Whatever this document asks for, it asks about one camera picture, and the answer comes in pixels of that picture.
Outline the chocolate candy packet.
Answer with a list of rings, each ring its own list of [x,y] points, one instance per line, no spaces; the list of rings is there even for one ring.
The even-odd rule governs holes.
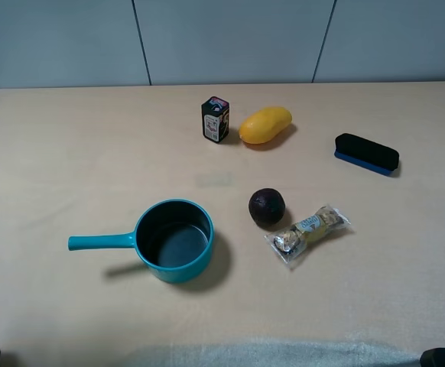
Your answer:
[[[351,229],[349,219],[330,205],[320,207],[312,216],[267,234],[264,239],[289,268],[294,268],[308,249],[332,234]]]

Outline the dark purple round fruit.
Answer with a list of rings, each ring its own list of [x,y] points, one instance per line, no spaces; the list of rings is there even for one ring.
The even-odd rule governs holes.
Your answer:
[[[284,216],[285,210],[283,196],[273,188],[255,191],[248,202],[250,216],[257,225],[262,227],[278,223]]]

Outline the yellow mango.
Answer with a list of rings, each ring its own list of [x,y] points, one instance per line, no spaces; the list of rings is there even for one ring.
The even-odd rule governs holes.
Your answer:
[[[246,144],[271,141],[292,123],[292,114],[284,107],[265,107],[250,115],[239,127],[239,137]]]

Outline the small black carton box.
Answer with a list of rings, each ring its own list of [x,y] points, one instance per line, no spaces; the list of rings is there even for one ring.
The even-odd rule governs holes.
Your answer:
[[[219,144],[229,133],[229,103],[211,96],[201,105],[201,115],[203,136]]]

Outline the teal saucepan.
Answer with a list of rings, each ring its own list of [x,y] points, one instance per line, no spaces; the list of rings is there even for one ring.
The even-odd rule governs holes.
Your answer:
[[[213,253],[215,230],[208,212],[189,200],[154,204],[133,232],[71,236],[70,251],[133,248],[152,274],[167,283],[190,281],[205,271]]]

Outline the black and blue eraser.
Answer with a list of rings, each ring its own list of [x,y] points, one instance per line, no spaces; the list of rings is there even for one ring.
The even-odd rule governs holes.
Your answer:
[[[398,169],[400,162],[395,149],[349,133],[335,138],[334,156],[388,177]]]

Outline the grey cloth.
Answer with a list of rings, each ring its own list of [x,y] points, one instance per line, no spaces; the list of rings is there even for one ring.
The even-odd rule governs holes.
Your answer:
[[[250,339],[145,346],[124,366],[419,366],[421,355],[364,342]]]

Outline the black corner block right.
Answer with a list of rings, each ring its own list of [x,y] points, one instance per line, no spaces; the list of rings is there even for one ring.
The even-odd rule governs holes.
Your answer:
[[[421,367],[445,367],[445,348],[429,349],[420,357]]]

